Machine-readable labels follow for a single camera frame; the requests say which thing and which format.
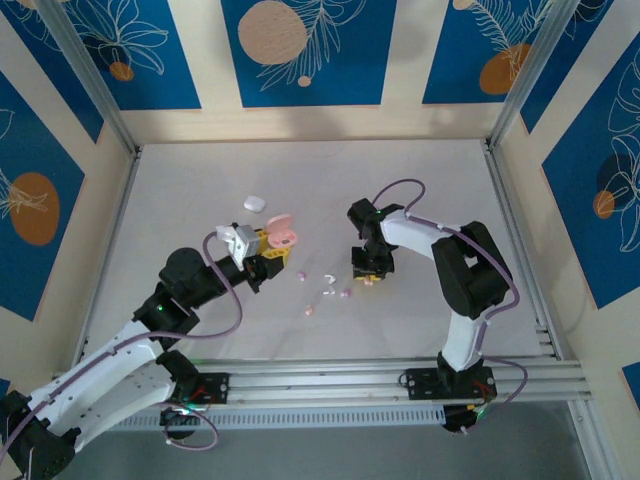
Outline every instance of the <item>beige circle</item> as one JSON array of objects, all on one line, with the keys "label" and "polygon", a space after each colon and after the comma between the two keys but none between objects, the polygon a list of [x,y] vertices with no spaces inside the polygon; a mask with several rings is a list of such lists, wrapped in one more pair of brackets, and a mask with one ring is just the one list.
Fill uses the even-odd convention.
[{"label": "beige circle", "polygon": [[[27,7],[31,10],[35,10],[36,6],[33,3],[33,0],[16,0],[20,5],[22,5],[23,7]],[[58,3],[64,3],[64,2],[68,2],[69,0],[58,0]]]},{"label": "beige circle", "polygon": [[300,85],[301,87],[308,87],[309,85],[311,85],[311,79],[306,75],[303,75],[298,79],[298,85]]},{"label": "beige circle", "polygon": [[453,0],[452,3],[456,10],[466,10],[475,3],[475,0]]},{"label": "beige circle", "polygon": [[238,36],[249,58],[263,65],[289,62],[307,45],[302,19],[290,6],[275,0],[251,7],[238,24]]}]

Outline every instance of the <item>white object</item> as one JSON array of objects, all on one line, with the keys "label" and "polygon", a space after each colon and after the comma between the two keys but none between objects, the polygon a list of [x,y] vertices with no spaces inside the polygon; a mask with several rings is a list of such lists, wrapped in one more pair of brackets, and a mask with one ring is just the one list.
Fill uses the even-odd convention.
[{"label": "white object", "polygon": [[480,360],[481,354],[475,345],[482,322],[482,317],[472,320],[456,312],[451,313],[449,336],[442,348],[442,356],[456,372],[465,370]]},{"label": "white object", "polygon": [[217,227],[218,240],[227,244],[227,250],[238,267],[243,271],[242,261],[258,253],[260,246],[260,238],[250,225],[242,225],[239,227]]},{"label": "white object", "polygon": [[244,208],[254,213],[262,212],[266,205],[267,202],[265,202],[262,198],[254,197],[253,195],[248,196],[244,201]]}]

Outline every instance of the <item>orange circle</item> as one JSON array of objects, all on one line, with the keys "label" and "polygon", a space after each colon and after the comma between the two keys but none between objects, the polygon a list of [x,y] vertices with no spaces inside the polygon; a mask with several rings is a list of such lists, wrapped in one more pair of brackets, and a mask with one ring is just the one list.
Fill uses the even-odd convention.
[{"label": "orange circle", "polygon": [[602,190],[593,199],[593,210],[596,215],[603,220],[609,218],[616,208],[616,199],[613,197],[613,193],[607,190]]},{"label": "orange circle", "polygon": [[531,45],[521,43],[509,50],[498,53],[489,60],[480,74],[480,88],[489,95],[502,95],[508,93],[513,86],[515,75],[512,78],[511,59],[514,57],[515,73],[522,68],[525,58],[529,55]]},{"label": "orange circle", "polygon": [[[46,198],[37,202],[40,208],[34,208],[21,201],[24,195],[28,195],[27,199],[42,195]],[[53,240],[60,220],[60,199],[56,187],[47,177],[36,172],[23,173],[13,182],[9,197],[17,203],[11,208],[11,223],[20,238],[38,247]]]},{"label": "orange circle", "polygon": [[130,82],[133,80],[133,68],[126,63],[113,62],[109,65],[109,72],[116,80],[121,82]]}]

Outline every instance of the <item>white surface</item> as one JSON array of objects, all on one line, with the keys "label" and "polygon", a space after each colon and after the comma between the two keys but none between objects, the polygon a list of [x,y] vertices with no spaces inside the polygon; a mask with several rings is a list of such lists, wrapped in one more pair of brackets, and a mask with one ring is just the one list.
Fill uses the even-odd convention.
[{"label": "white surface", "polygon": [[503,146],[541,280],[630,479],[640,478],[640,413],[620,370],[640,360],[640,289],[596,309],[541,165],[639,31],[640,3],[613,2],[531,135],[517,122]]},{"label": "white surface", "polygon": [[123,112],[141,145],[485,137],[502,108],[500,103],[422,105],[447,1],[398,0],[380,106],[251,109],[242,108],[221,2],[170,0],[169,5],[202,110]]},{"label": "white surface", "polygon": [[[104,291],[90,328],[94,351],[131,318],[153,292],[158,272],[176,248],[200,248],[215,225],[237,221],[262,226],[291,213],[299,242],[286,269],[265,282],[259,295],[238,288],[244,323],[216,342],[181,342],[191,358],[303,359],[407,357],[438,353],[451,312],[435,266],[404,250],[394,253],[396,273],[373,287],[351,280],[350,251],[358,241],[347,219],[351,204],[372,198],[400,177],[424,180],[428,191],[414,207],[443,223],[485,222],[516,271],[508,236],[485,165],[481,144],[468,141],[369,141],[265,144],[150,145],[145,147]],[[247,212],[248,192],[267,200],[260,215]],[[397,187],[381,199],[405,202],[415,185]],[[226,254],[211,245],[214,258]],[[296,272],[307,274],[300,282]],[[323,296],[324,275],[336,276],[349,299]],[[304,315],[313,305],[313,315]],[[226,295],[199,310],[194,333],[227,328],[234,319]],[[527,301],[496,318],[486,353],[539,354],[533,312]]]}]

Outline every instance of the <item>beige wall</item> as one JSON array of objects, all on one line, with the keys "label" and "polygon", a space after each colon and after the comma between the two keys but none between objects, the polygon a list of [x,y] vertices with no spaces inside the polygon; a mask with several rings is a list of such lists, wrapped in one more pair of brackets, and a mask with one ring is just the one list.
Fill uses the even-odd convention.
[{"label": "beige wall", "polygon": [[[70,366],[129,159],[107,127],[93,143],[1,14],[0,45],[0,71],[85,173],[36,321],[0,308],[0,377],[28,393]],[[0,478],[17,476],[10,464]]]},{"label": "beige wall", "polygon": [[640,478],[640,412],[620,371],[640,360],[640,289],[595,308],[541,165],[639,30],[640,4],[616,0],[532,134],[518,120],[502,149],[543,281],[630,478]]}]

